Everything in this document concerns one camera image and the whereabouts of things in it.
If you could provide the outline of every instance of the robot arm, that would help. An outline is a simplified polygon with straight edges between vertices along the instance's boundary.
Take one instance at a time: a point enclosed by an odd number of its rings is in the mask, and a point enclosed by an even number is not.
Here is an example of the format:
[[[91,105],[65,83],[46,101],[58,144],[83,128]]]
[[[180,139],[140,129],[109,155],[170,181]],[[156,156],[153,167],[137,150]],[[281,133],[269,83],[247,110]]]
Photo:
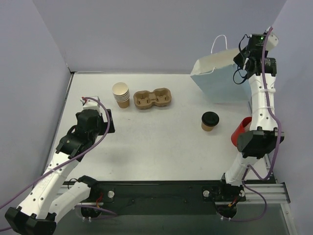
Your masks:
[[[249,81],[252,94],[252,122],[250,130],[238,137],[237,148],[239,153],[232,167],[225,173],[227,184],[232,186],[242,185],[242,179],[248,165],[254,165],[265,154],[270,153],[277,141],[277,123],[270,115],[270,108],[274,114],[274,93],[276,79],[276,60],[265,58],[266,86],[262,78],[261,57],[264,34],[252,34],[248,45],[234,58],[234,62],[246,71],[244,79]],[[278,44],[275,34],[271,33],[266,45],[268,51]],[[270,107],[267,105],[266,92],[268,92]]]
[[[111,111],[108,110],[108,113],[109,133],[114,133]],[[89,197],[92,185],[79,180],[69,191],[55,199],[63,182],[84,156],[59,169],[54,168],[89,149],[96,138],[105,133],[108,126],[108,123],[103,121],[99,105],[95,101],[83,100],[83,111],[77,113],[76,117],[77,125],[70,128],[67,135],[61,138],[44,174],[53,172],[40,180],[17,208],[9,208],[5,214],[12,229],[19,234],[53,234],[60,219],[75,205]]]

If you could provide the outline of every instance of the red container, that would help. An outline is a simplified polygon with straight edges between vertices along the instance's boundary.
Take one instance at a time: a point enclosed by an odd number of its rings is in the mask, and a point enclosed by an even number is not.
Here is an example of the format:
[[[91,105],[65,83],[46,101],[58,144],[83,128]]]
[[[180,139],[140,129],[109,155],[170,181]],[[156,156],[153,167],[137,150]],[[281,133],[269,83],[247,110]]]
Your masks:
[[[252,121],[252,117],[246,117],[240,125],[237,127],[235,132],[231,135],[231,142],[235,147],[237,147],[237,139],[241,133],[245,132],[245,127]]]

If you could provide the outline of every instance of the light blue paper bag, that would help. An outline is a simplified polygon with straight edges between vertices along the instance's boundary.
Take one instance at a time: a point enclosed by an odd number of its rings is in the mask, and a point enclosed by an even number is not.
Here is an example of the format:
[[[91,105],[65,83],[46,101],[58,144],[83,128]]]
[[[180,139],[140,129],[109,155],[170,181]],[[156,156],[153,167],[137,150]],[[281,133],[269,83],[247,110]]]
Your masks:
[[[234,64],[233,58],[238,53],[239,50],[237,48],[227,49],[226,46],[226,50],[215,54],[211,53],[211,55],[196,61],[190,74],[191,78],[211,102],[230,103],[250,100],[251,89],[249,82],[246,81],[241,85],[236,85],[233,82],[233,74],[237,70],[237,65]],[[235,81],[242,81],[238,72],[235,74]]]

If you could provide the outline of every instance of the gray floor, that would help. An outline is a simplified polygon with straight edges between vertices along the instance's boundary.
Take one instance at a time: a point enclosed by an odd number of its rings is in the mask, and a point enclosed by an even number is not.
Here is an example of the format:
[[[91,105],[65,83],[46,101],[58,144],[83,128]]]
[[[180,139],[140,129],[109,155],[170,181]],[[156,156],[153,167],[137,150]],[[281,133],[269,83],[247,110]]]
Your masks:
[[[260,214],[263,205],[239,205],[237,218],[250,218]],[[120,216],[102,221],[82,222],[75,211],[68,213],[59,223],[56,235],[288,235],[280,205],[270,205],[266,215],[258,221],[238,223],[221,221],[217,215],[209,216]]]

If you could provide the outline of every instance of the stack of paper cups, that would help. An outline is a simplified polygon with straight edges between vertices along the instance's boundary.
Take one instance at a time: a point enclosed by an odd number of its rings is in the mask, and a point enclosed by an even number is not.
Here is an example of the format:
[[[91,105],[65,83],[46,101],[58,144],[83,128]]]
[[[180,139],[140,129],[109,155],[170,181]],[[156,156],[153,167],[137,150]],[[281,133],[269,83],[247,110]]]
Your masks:
[[[118,82],[113,85],[112,92],[114,98],[120,108],[127,108],[130,104],[129,101],[129,89],[124,82]]]

